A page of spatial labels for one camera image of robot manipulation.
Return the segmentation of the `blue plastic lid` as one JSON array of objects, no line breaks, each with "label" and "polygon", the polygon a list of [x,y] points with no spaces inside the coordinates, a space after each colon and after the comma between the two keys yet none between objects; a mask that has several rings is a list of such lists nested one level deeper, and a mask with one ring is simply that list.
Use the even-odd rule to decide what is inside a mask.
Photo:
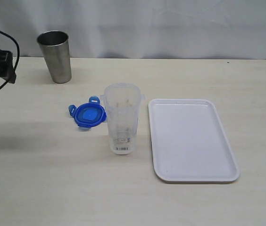
[{"label": "blue plastic lid", "polygon": [[97,96],[91,96],[89,102],[76,107],[70,105],[68,111],[80,129],[89,130],[105,122],[107,115]]}]

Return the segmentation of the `white rectangular tray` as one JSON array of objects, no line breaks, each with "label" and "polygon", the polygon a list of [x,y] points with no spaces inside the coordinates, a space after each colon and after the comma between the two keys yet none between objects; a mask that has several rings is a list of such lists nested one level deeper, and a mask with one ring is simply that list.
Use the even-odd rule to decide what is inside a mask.
[{"label": "white rectangular tray", "polygon": [[232,183],[240,169],[215,105],[206,99],[149,102],[153,167],[168,183]]}]

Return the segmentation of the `stainless steel cup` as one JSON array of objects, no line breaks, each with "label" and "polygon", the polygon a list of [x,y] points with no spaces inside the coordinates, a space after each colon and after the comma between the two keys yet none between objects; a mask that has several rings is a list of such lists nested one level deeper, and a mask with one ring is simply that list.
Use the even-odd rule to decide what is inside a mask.
[{"label": "stainless steel cup", "polygon": [[47,68],[55,83],[67,83],[72,79],[69,36],[62,31],[47,31],[37,37]]}]

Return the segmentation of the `white backdrop curtain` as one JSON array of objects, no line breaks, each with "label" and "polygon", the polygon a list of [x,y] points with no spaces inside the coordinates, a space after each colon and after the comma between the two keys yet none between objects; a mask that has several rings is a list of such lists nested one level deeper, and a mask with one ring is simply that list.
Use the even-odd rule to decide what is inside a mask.
[{"label": "white backdrop curtain", "polygon": [[60,30],[73,57],[266,59],[266,0],[0,0],[0,30],[27,57]]}]

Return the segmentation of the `clear plastic tall container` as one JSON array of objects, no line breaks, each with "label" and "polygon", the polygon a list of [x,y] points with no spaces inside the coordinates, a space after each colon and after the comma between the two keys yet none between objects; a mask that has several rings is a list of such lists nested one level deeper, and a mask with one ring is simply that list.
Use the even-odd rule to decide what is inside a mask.
[{"label": "clear plastic tall container", "polygon": [[136,149],[139,109],[144,99],[130,83],[107,86],[100,96],[107,115],[109,145],[113,153],[127,155]]}]

